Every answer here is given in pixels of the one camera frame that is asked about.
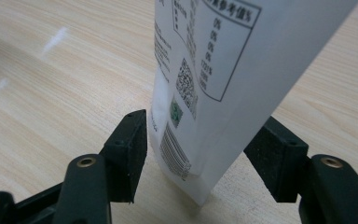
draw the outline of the green logo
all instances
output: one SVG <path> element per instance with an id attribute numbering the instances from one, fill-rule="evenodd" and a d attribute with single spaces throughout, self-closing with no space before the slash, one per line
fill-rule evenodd
<path id="1" fill-rule="evenodd" d="M 172 98 L 171 102 L 171 120 L 175 128 L 178 127 L 180 119 L 182 118 L 183 111 L 179 107 L 179 104 L 175 101 L 175 98 Z"/>

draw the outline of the light wood tabletop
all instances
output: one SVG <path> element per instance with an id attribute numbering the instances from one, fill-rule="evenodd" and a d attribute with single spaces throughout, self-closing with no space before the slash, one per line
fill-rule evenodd
<path id="1" fill-rule="evenodd" d="M 154 1 L 0 0 L 0 190 L 16 202 L 63 181 L 128 113 L 149 109 L 157 63 Z M 358 6 L 273 116 L 358 173 Z M 299 223 L 244 154 L 198 207 L 148 149 L 134 204 L 115 223 Z"/>

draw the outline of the white paper bag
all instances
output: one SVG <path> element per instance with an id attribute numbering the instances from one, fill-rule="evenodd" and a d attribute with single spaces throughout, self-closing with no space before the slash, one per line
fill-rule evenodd
<path id="1" fill-rule="evenodd" d="M 149 133 L 163 172 L 198 204 L 357 0 L 156 0 Z"/>

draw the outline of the qr code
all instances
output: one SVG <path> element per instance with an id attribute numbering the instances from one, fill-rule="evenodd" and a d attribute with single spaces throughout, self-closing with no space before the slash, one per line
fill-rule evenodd
<path id="1" fill-rule="evenodd" d="M 179 91 L 180 96 L 185 101 L 185 104 L 195 119 L 199 97 L 194 89 L 193 76 L 191 75 L 190 68 L 185 59 L 183 59 L 182 66 L 179 69 L 178 79 L 176 80 L 176 89 Z"/>

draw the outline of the wood grain surface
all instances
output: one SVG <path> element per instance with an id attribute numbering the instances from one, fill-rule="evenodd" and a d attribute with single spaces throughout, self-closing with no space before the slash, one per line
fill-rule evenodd
<path id="1" fill-rule="evenodd" d="M 154 1 L 0 0 L 0 190 L 18 202 L 63 181 L 69 161 L 97 153 L 122 117 L 150 107 Z M 273 116 L 358 172 L 358 7 Z M 276 204 L 244 155 L 198 207 L 149 148 L 135 204 L 115 223 L 299 223 Z"/>

